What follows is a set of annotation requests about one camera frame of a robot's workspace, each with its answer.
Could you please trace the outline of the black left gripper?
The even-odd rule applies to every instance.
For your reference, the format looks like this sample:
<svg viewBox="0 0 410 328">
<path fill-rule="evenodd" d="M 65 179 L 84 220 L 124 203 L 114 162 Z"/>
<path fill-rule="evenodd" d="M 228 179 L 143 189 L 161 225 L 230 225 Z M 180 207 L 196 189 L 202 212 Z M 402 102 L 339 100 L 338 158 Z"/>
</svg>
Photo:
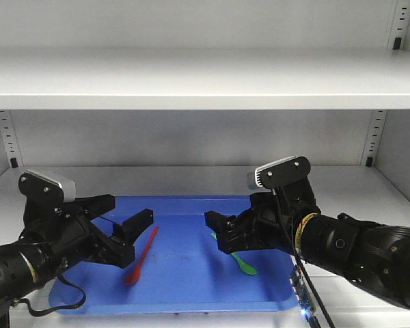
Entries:
<svg viewBox="0 0 410 328">
<path fill-rule="evenodd" d="M 54 207 L 26 198 L 23 254 L 36 270 L 58 270 L 63 260 L 69 267 L 87 261 L 126 268 L 135 261 L 135 241 L 154 223 L 154 213 L 146 208 L 122 224 L 113 222 L 107 236 L 92 220 L 114 208 L 115 197 L 109 194 Z"/>
</svg>

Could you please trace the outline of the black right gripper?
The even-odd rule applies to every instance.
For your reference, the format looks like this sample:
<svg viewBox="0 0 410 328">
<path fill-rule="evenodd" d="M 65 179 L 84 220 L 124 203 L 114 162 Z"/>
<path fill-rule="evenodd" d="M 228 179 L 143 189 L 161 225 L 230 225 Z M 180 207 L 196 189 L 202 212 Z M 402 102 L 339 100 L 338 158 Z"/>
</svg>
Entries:
<svg viewBox="0 0 410 328">
<path fill-rule="evenodd" d="M 204 213 L 206 226 L 217 234 L 218 249 L 225 254 L 279 249 L 293 255 L 300 221 L 320 212 L 307 178 L 275 191 L 252 193 L 249 200 L 250 208 L 237 217 Z"/>
</svg>

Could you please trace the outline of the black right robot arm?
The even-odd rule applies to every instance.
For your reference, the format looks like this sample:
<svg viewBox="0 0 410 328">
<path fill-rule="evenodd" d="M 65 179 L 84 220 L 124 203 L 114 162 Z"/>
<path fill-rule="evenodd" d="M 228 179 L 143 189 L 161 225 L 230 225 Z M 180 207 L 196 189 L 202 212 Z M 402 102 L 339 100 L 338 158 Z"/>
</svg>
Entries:
<svg viewBox="0 0 410 328">
<path fill-rule="evenodd" d="M 268 182 L 239 215 L 204 214 L 220 251 L 278 249 L 410 310 L 410 228 L 322 215 L 307 178 Z"/>
</svg>

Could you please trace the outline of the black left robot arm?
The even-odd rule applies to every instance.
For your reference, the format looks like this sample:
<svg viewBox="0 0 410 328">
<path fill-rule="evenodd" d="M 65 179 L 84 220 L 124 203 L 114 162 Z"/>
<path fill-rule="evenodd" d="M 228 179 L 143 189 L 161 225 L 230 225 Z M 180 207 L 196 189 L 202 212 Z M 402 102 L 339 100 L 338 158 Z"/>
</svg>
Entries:
<svg viewBox="0 0 410 328">
<path fill-rule="evenodd" d="M 94 257 L 99 234 L 92 220 L 114 208 L 112 195 L 69 203 L 27 200 L 19 239 L 0 246 L 0 305 Z"/>
</svg>

